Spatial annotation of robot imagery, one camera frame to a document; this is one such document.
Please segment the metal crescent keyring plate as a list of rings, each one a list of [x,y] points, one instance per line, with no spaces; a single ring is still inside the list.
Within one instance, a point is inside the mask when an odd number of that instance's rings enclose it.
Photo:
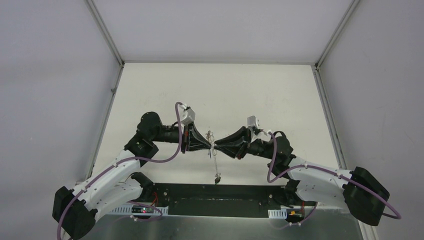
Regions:
[[[216,150],[214,148],[215,147],[214,133],[211,130],[209,130],[206,133],[206,139],[211,144],[211,149],[209,150],[209,157],[214,162],[214,168],[215,168],[214,179],[215,179],[216,177],[221,177],[221,173],[219,172],[219,169],[218,169],[217,152],[216,152]]]

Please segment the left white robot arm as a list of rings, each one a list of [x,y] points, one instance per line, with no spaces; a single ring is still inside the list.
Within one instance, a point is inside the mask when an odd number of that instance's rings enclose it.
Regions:
[[[153,182],[140,169],[156,162],[157,142],[177,144],[174,154],[161,163],[179,153],[210,149],[211,144],[196,129],[195,117],[188,107],[176,113],[174,125],[164,125],[156,112],[143,114],[134,136],[108,166],[70,189],[62,186],[55,192],[52,217],[58,223],[56,238],[62,239],[65,233],[71,240],[79,240],[114,208],[136,199],[149,201]]]

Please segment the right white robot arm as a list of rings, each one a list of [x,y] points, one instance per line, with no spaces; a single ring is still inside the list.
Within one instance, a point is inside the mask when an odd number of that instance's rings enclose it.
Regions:
[[[388,207],[388,190],[365,168],[336,169],[315,165],[293,154],[282,131],[267,132],[269,141],[257,137],[256,127],[241,127],[237,132],[214,143],[214,149],[234,159],[247,154],[270,159],[266,180],[274,183],[287,179],[283,204],[300,201],[324,203],[348,210],[357,220],[377,226]]]

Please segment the black key tag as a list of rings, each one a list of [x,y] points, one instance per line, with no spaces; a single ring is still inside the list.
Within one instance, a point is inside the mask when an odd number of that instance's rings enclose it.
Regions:
[[[214,184],[215,184],[215,185],[217,185],[220,181],[221,181],[221,177],[220,177],[220,176],[217,176],[217,177],[214,179]]]

